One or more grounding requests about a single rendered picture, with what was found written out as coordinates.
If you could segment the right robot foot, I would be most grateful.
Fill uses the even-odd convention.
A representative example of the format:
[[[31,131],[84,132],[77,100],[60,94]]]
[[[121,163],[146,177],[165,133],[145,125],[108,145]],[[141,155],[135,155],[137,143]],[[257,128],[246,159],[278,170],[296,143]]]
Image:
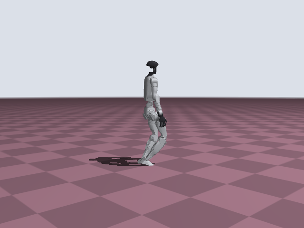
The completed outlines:
[[[146,165],[149,165],[149,166],[153,166],[154,165],[150,161],[146,161],[145,159],[141,159],[139,163],[146,164]]]

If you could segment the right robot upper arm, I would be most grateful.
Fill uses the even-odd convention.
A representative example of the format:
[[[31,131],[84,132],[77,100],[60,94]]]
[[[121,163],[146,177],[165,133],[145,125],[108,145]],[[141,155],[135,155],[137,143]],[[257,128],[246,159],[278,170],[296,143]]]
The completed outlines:
[[[157,94],[157,83],[158,83],[157,78],[150,79],[150,84],[152,86],[152,99],[153,100],[155,100],[155,95]]]

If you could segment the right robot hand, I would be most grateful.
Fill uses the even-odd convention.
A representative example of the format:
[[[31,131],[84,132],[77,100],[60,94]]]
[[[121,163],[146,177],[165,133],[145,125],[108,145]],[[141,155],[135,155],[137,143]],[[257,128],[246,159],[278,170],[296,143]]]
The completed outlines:
[[[157,112],[158,117],[159,118],[159,122],[160,122],[160,126],[159,127],[164,127],[166,125],[167,120],[164,118],[163,114],[160,115],[159,112]]]

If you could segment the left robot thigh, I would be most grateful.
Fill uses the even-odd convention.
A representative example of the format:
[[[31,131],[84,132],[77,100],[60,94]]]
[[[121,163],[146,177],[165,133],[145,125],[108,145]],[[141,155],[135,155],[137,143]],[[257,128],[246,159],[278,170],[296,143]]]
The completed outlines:
[[[150,136],[150,140],[153,142],[156,142],[158,140],[158,129],[155,125],[155,121],[152,121],[150,118],[146,117],[143,113],[144,118],[147,120],[148,119],[148,125],[149,128],[152,132],[152,135]]]

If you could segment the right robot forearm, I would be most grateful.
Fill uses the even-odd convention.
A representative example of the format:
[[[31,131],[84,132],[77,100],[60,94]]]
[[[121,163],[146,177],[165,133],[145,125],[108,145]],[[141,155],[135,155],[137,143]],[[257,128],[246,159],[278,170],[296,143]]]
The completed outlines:
[[[156,107],[156,111],[159,112],[160,115],[162,115],[162,108],[161,108],[161,105],[160,105],[160,96],[158,94],[155,95],[155,100],[154,101],[154,104],[155,104],[155,107]]]

